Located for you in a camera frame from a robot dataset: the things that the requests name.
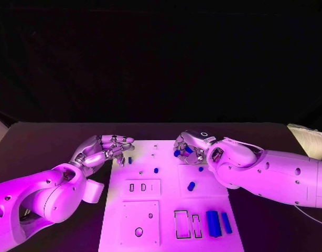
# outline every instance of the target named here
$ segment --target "hole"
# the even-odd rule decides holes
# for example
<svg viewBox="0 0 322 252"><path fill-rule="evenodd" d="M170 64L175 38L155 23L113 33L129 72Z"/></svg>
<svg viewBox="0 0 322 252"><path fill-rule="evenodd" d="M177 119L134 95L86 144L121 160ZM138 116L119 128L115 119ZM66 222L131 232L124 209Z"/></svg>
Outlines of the hole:
<svg viewBox="0 0 322 252"><path fill-rule="evenodd" d="M299 169L299 168L295 169L295 174L296 174L296 175L300 174L300 169Z"/></svg>
<svg viewBox="0 0 322 252"><path fill-rule="evenodd" d="M142 233L144 233L144 230L141 227L138 227L135 230L136 237L141 237Z"/></svg>
<svg viewBox="0 0 322 252"><path fill-rule="evenodd" d="M0 218L3 218L3 216L4 216L4 206L0 205Z"/></svg>

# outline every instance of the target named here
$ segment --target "black table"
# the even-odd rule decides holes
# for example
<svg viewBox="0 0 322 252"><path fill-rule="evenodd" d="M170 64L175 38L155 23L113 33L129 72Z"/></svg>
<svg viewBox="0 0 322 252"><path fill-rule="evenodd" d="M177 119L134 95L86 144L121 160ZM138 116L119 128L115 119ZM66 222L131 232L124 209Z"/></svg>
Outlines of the black table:
<svg viewBox="0 0 322 252"><path fill-rule="evenodd" d="M78 145L95 134L172 140L193 128L264 149L305 154L287 127L275 123L17 123L0 142L0 182L66 163ZM82 202L72 217L43 229L13 252L98 251L109 176L111 161L90 177L105 184L99 203ZM293 206L257 197L241 188L229 190L229 194L246 251L322 251L322 224ZM305 211L322 221L322 209Z"/></svg>

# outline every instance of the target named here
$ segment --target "beige fabric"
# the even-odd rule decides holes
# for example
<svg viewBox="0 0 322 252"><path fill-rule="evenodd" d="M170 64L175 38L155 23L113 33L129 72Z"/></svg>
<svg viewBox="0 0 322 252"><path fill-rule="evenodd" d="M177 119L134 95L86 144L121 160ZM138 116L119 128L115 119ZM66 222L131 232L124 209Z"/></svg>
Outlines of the beige fabric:
<svg viewBox="0 0 322 252"><path fill-rule="evenodd" d="M313 159L322 160L322 132L296 124L289 124L287 128L292 131L308 156Z"/></svg>

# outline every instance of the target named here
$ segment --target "blue battery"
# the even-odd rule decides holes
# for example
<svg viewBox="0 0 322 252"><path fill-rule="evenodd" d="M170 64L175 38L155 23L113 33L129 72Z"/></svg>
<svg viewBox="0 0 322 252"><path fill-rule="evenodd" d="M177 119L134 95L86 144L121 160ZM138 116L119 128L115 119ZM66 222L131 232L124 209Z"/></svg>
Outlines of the blue battery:
<svg viewBox="0 0 322 252"><path fill-rule="evenodd" d="M180 150L175 150L174 151L174 156L178 157L178 155L180 155Z"/></svg>
<svg viewBox="0 0 322 252"><path fill-rule="evenodd" d="M185 147L185 151L188 152L188 153L193 153L193 150L191 150L191 148L187 146Z"/></svg>
<svg viewBox="0 0 322 252"><path fill-rule="evenodd" d="M221 219L223 219L227 234L231 234L231 227L230 227L230 222L227 218L227 213L221 213Z"/></svg>
<svg viewBox="0 0 322 252"><path fill-rule="evenodd" d="M187 189L188 189L190 191L193 191L193 190L194 190L194 187L195 187L195 183L194 183L194 182L190 182Z"/></svg>
<svg viewBox="0 0 322 252"><path fill-rule="evenodd" d="M208 235L217 238L221 236L217 211L207 211L207 220L208 220Z"/></svg>

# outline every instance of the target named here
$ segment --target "robotic hand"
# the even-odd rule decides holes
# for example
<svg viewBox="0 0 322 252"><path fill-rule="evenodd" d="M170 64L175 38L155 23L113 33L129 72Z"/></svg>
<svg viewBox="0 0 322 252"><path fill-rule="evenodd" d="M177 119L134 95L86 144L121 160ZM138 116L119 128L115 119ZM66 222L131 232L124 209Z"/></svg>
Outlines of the robotic hand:
<svg viewBox="0 0 322 252"><path fill-rule="evenodd" d="M229 188L290 205L322 208L322 161L263 150L208 132L187 130L174 143L174 155L187 164L207 162L217 181Z"/></svg>
<svg viewBox="0 0 322 252"><path fill-rule="evenodd" d="M118 135L92 136L69 163L0 184L0 251L10 250L43 228L63 222L82 200L98 203L103 184L86 177L109 159L124 165L122 151L134 149L132 142L132 138ZM29 212L21 218L20 206Z"/></svg>

